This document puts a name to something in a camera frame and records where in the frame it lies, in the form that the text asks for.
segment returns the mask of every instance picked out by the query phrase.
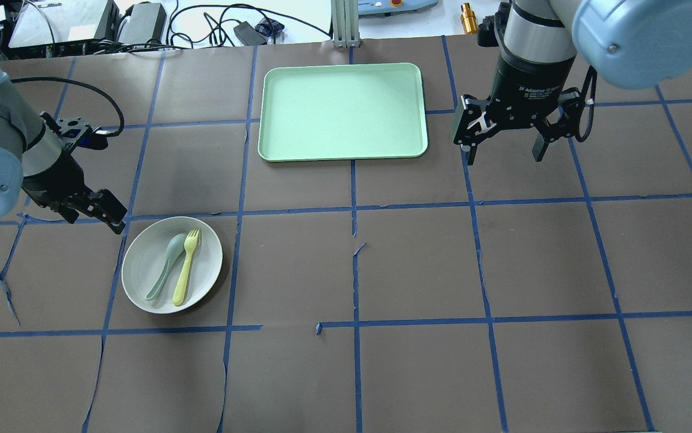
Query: green spoon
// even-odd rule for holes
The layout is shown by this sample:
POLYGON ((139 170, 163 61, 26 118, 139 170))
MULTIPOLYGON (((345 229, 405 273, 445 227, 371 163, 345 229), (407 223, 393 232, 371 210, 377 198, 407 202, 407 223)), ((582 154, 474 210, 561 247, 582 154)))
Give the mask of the green spoon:
POLYGON ((164 287, 164 282, 167 280, 167 275, 170 274, 172 265, 175 264, 175 260, 177 260, 185 250, 185 242, 186 233, 181 233, 172 238, 170 243, 167 244, 167 252, 164 253, 164 255, 167 257, 167 261, 164 262, 164 269, 161 271, 159 280, 157 280, 156 284, 153 285, 153 289, 146 294, 146 301, 153 301, 159 297, 161 288, 164 287))

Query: rectangular tray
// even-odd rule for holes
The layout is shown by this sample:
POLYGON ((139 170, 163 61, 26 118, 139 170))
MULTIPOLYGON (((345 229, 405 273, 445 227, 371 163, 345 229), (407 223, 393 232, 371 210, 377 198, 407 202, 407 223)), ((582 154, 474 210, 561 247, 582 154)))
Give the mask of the rectangular tray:
POLYGON ((267 161, 413 158, 427 146, 421 71, 412 63, 266 74, 258 153, 267 161))

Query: round plate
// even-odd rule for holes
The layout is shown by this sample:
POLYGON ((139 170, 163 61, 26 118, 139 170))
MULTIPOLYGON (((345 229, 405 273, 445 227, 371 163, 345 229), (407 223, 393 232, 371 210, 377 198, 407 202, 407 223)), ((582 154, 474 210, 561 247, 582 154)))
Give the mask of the round plate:
POLYGON ((199 302, 212 289, 222 264, 223 247, 212 227, 195 218, 174 216, 155 222, 132 241, 121 264, 121 283, 127 298, 137 307, 149 313, 167 315, 185 310, 199 302), (186 301, 179 307, 172 304, 172 295, 183 269, 185 253, 181 254, 175 261, 175 266, 172 266, 159 297, 150 302, 146 301, 146 294, 159 279, 164 268, 164 262, 167 260, 164 253, 170 239, 196 228, 201 230, 201 234, 199 245, 194 252, 194 261, 191 263, 186 301))

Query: gold cylinder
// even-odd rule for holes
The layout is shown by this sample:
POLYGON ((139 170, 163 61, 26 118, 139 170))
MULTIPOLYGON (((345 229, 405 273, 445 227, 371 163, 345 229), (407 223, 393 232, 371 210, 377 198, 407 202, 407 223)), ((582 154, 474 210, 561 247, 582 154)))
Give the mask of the gold cylinder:
POLYGON ((477 32, 477 17, 469 3, 461 5, 461 24, 464 26, 464 33, 474 35, 477 32))

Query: yellow fork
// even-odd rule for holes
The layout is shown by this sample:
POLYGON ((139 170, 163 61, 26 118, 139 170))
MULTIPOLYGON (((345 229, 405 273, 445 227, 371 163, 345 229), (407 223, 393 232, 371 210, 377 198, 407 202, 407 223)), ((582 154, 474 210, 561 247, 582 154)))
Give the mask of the yellow fork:
POLYGON ((175 294, 172 295, 172 303, 176 307, 183 305, 186 301, 186 288, 188 288, 188 277, 191 273, 191 259, 194 258, 194 250, 199 244, 199 229, 194 229, 186 236, 186 241, 183 244, 186 250, 186 261, 183 263, 183 271, 178 278, 178 284, 175 286, 175 294))

